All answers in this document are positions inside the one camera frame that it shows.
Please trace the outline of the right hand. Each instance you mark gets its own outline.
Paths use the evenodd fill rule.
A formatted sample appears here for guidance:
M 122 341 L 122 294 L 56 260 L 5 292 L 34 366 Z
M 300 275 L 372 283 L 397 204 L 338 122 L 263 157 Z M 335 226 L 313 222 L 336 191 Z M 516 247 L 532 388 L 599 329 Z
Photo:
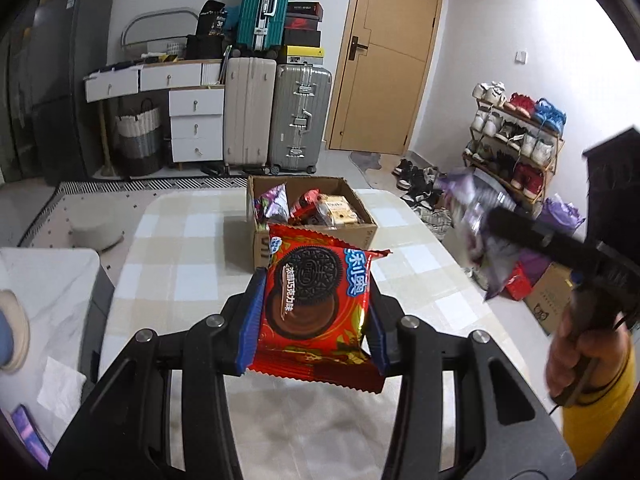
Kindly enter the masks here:
M 578 286 L 552 339 L 546 378 L 555 404 L 577 403 L 602 393 L 622 374 L 632 343 L 624 316 L 608 307 L 607 296 Z

